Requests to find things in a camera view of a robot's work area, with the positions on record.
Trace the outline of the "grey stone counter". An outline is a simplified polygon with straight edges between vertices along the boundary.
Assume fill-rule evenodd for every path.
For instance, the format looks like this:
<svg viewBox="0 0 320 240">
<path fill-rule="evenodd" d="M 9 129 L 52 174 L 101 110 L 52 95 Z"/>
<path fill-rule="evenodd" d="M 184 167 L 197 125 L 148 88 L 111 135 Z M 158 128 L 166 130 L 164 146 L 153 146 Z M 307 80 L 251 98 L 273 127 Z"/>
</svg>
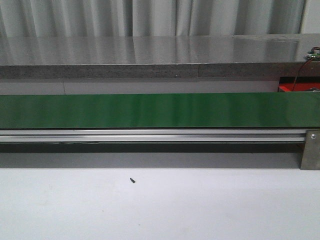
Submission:
<svg viewBox="0 0 320 240">
<path fill-rule="evenodd" d="M 2 79 L 317 77 L 318 34 L 4 37 Z"/>
</svg>

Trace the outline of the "red bin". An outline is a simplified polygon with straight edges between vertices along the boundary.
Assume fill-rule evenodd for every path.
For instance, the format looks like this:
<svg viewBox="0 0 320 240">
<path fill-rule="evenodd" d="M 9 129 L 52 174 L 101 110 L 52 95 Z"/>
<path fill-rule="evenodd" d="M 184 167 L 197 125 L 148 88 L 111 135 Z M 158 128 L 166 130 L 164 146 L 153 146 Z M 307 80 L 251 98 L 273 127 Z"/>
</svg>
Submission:
<svg viewBox="0 0 320 240">
<path fill-rule="evenodd" d="M 279 92 L 319 92 L 319 77 L 281 77 L 278 85 Z"/>
</svg>

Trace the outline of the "green conveyor belt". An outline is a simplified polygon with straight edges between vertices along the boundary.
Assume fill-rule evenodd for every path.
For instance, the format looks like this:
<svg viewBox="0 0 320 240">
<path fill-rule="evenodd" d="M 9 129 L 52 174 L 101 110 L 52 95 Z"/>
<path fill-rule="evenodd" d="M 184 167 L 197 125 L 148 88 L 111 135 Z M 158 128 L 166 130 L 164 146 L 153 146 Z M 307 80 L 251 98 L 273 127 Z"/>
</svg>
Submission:
<svg viewBox="0 0 320 240">
<path fill-rule="evenodd" d="M 317 92 L 3 95 L 2 129 L 317 128 Z"/>
</svg>

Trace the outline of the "green circuit board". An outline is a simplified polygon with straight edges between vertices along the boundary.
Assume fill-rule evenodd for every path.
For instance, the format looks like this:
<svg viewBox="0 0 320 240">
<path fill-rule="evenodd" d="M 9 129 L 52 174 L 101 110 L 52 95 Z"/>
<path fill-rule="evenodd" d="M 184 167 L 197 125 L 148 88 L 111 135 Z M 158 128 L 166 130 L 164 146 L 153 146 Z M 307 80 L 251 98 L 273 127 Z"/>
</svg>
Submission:
<svg viewBox="0 0 320 240">
<path fill-rule="evenodd" d="M 319 60 L 320 59 L 320 47 L 313 47 L 304 57 L 306 60 Z"/>
</svg>

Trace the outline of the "grey curtain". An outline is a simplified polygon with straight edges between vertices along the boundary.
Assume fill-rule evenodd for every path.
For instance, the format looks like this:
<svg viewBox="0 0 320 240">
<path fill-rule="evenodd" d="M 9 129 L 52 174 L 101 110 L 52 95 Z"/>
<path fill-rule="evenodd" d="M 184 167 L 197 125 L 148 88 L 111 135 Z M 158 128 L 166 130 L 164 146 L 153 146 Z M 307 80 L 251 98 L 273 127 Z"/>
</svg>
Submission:
<svg viewBox="0 0 320 240">
<path fill-rule="evenodd" d="M 2 37 L 297 34 L 303 0 L 3 0 Z"/>
</svg>

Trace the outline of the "aluminium conveyor side rail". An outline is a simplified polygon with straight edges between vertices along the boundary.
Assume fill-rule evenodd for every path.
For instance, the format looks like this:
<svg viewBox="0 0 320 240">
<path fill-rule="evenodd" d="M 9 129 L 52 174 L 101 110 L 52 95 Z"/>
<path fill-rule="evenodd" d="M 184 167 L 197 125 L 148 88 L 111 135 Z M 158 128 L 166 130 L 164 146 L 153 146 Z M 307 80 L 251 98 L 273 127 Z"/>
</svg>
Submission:
<svg viewBox="0 0 320 240">
<path fill-rule="evenodd" d="M 1 130 L 1 143 L 304 142 L 306 129 Z"/>
</svg>

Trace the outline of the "metal conveyor support bracket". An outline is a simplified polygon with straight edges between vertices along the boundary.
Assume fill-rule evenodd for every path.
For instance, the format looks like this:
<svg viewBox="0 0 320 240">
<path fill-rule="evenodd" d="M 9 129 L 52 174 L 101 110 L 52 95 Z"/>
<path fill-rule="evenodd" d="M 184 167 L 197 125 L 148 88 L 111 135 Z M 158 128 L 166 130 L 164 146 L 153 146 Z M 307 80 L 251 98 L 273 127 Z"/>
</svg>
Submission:
<svg viewBox="0 0 320 240">
<path fill-rule="evenodd" d="M 320 130 L 308 130 L 300 164 L 301 170 L 320 169 Z"/>
</svg>

